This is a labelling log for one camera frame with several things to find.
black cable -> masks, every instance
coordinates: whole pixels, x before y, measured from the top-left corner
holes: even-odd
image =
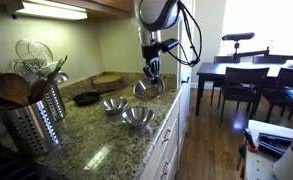
[[[172,57],[174,57],[179,63],[181,63],[183,65],[188,65],[190,67],[194,67],[200,61],[200,55],[202,53],[202,33],[201,33],[201,30],[200,30],[199,25],[197,24],[196,20],[194,19],[194,17],[188,11],[188,9],[186,8],[186,6],[180,0],[178,1],[178,7],[181,10],[182,15],[183,15],[183,18],[184,18],[184,24],[185,24],[185,29],[186,29],[187,37],[188,37],[188,40],[189,40],[189,42],[191,44],[191,47],[190,48],[193,50],[193,53],[195,54],[196,58],[195,58],[195,60],[192,60],[192,61],[189,62],[188,59],[187,59],[185,50],[184,50],[183,46],[180,43],[178,43],[178,44],[179,44],[179,46],[181,47],[181,49],[183,51],[183,54],[185,56],[186,61],[178,58],[176,55],[172,54],[171,51],[168,51],[168,53]],[[198,32],[199,32],[199,45],[200,45],[200,47],[199,47],[198,53],[197,53],[196,48],[195,48],[195,46],[194,46],[194,44],[192,42],[192,34],[191,34],[191,30],[190,30],[190,26],[189,26],[189,21],[188,21],[187,14],[193,20],[193,22],[194,22],[194,24],[197,27]]]

dining table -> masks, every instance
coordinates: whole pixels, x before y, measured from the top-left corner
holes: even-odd
[[[275,63],[262,63],[254,64],[252,62],[240,62],[240,63],[214,63],[214,62],[202,62],[200,65],[197,75],[198,75],[198,87],[197,87],[197,100],[196,100],[196,111],[195,115],[198,116],[201,98],[203,96],[205,82],[207,81],[216,81],[225,78],[226,67],[233,68],[246,68],[246,69],[255,69],[255,68],[269,68],[266,81],[264,82],[267,85],[274,85],[275,79],[278,75],[278,72],[281,68],[290,68],[293,69],[291,64],[275,64]]]

backsplash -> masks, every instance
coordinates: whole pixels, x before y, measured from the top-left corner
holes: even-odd
[[[76,95],[95,91],[93,81],[101,76],[105,75],[119,75],[121,76],[121,85],[123,87],[134,86],[138,80],[145,78],[144,73],[126,73],[126,72],[102,72],[94,76],[76,81],[66,86],[60,86],[59,91],[64,102],[71,101]],[[165,89],[176,89],[177,87],[177,75],[176,74],[161,74],[159,76],[164,83]]]

ceiling light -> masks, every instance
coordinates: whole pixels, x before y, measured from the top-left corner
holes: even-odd
[[[79,20],[86,19],[86,10],[75,6],[69,6],[49,1],[30,0],[29,2],[16,2],[6,6],[10,14],[22,14],[56,19]]]

granite countertop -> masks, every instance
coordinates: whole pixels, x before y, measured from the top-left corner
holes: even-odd
[[[102,95],[90,106],[65,103],[67,115],[56,122],[60,147],[35,161],[69,179],[139,179],[166,124],[180,90],[166,90],[158,99],[137,100],[132,87]],[[144,130],[122,123],[120,116],[107,116],[100,103],[123,97],[128,108],[145,106],[155,117]]]

